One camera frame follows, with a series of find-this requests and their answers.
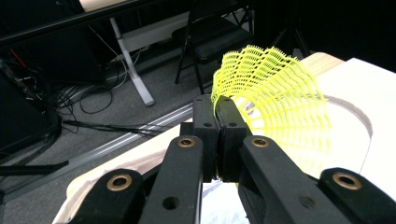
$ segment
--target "brass screw insert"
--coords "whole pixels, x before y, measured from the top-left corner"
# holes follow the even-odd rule
[[[255,147],[268,147],[270,144],[263,138],[253,138],[251,144]]]
[[[178,140],[177,144],[180,147],[193,147],[195,145],[195,141],[192,138],[182,138]]]
[[[358,178],[353,175],[346,174],[346,173],[335,173],[332,175],[332,180],[339,186],[346,188],[346,189],[361,189],[362,185]]]
[[[107,188],[111,191],[121,191],[127,189],[131,184],[132,178],[130,175],[113,175],[113,177],[107,181]]]

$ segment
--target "black chair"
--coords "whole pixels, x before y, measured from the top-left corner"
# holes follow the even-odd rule
[[[238,20],[234,13],[241,9],[245,15]],[[232,14],[235,22],[224,18]],[[242,23],[249,22],[250,32],[242,28]],[[192,56],[192,65],[198,80],[201,94],[204,86],[201,80],[198,63],[206,64],[218,60],[230,50],[238,50],[253,40],[251,7],[241,0],[194,0],[186,27],[172,33],[172,37],[182,44],[180,61],[175,84],[178,83],[183,60],[187,53]]]

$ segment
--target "gray carpet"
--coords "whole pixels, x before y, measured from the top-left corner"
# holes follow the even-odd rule
[[[200,94],[192,67],[182,72],[179,84],[174,84],[179,53],[180,49],[172,42],[156,45],[143,52],[136,65],[136,70],[152,94],[155,105],[144,106],[132,81],[128,78],[124,84],[112,91],[113,102],[102,112],[86,114],[80,110],[79,104],[75,104],[73,109],[76,119],[101,124],[146,124],[191,103],[191,100]],[[209,81],[218,68],[217,63],[202,65],[204,80]],[[91,111],[103,108],[108,101],[109,94],[104,92],[84,99],[82,104],[85,109]],[[64,116],[64,119],[72,119],[72,117]],[[179,122],[180,120],[175,121],[171,126]],[[79,128],[78,133],[71,133],[63,129],[55,143],[30,164],[53,164],[73,160],[123,134],[125,133],[99,132],[83,128]],[[4,205],[3,223],[51,223],[66,199],[68,184],[74,178],[146,140],[147,137],[140,138],[10,200]],[[26,176],[9,177],[0,182],[0,187],[10,188],[26,183],[30,181],[29,179],[30,177],[26,178]]]

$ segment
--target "white desk leg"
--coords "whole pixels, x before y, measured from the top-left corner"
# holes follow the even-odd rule
[[[113,26],[114,33],[116,34],[117,41],[119,42],[120,48],[122,50],[122,54],[125,58],[126,63],[128,64],[129,76],[131,77],[131,80],[134,82],[134,85],[136,86],[136,89],[139,92],[140,97],[142,98],[146,106],[154,105],[154,99],[151,97],[142,79],[134,69],[134,63],[132,62],[129,51],[125,48],[125,44],[123,42],[122,35],[120,34],[119,26],[117,25],[116,20],[114,18],[110,18],[110,22],[111,25]]]

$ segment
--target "yellow plastic mesh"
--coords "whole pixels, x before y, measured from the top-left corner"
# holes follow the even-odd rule
[[[326,100],[315,78],[278,49],[247,46],[224,55],[212,102],[232,97],[253,134],[274,139],[307,174],[318,177],[330,149]]]

